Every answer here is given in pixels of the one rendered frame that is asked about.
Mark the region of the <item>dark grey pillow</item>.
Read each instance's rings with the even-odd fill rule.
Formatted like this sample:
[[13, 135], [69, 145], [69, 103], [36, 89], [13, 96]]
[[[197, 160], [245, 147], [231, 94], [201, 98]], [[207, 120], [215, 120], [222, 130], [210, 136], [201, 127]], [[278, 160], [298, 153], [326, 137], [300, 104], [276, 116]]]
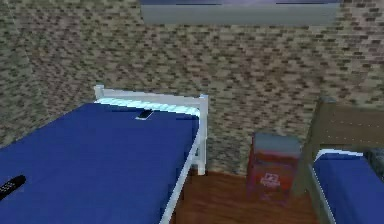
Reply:
[[384, 149], [369, 149], [364, 153], [364, 157], [367, 159], [378, 178], [384, 182]]

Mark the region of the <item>grey framed window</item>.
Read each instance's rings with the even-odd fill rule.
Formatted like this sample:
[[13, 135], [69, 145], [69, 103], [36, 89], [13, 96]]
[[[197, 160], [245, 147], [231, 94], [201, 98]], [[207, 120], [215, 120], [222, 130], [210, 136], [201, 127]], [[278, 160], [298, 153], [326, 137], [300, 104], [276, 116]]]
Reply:
[[331, 24], [342, 0], [139, 0], [145, 23], [310, 26]]

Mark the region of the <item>black remote control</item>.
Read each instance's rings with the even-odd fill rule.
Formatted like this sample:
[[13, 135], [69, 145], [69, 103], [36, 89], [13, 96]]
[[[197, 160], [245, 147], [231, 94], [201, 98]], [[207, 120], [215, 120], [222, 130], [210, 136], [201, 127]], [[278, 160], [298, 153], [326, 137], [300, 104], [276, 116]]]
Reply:
[[0, 186], [0, 201], [10, 195], [26, 182], [24, 175], [16, 176]]

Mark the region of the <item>white bed with blue cover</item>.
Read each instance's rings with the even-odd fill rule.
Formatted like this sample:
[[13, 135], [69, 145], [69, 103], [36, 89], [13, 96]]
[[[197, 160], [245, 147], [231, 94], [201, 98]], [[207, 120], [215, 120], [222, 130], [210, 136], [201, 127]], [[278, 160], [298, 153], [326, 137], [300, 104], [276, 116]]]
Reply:
[[206, 169], [207, 96], [95, 95], [0, 149], [0, 186], [26, 177], [0, 224], [170, 224], [189, 170]]

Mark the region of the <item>red box with grey lid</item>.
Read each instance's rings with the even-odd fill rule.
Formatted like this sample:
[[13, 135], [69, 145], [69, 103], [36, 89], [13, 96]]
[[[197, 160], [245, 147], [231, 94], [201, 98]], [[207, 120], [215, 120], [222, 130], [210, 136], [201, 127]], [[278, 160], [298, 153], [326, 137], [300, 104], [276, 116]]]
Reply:
[[285, 204], [300, 155], [301, 144], [297, 137], [255, 132], [247, 165], [247, 193], [265, 201]]

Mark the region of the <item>brown bed with blue cover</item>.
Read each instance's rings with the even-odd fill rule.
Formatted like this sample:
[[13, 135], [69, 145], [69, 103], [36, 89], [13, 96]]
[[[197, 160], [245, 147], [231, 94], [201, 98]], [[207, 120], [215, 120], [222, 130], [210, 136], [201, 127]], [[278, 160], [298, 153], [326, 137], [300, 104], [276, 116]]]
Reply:
[[300, 170], [320, 224], [384, 224], [384, 182], [364, 153], [384, 149], [384, 110], [316, 105]]

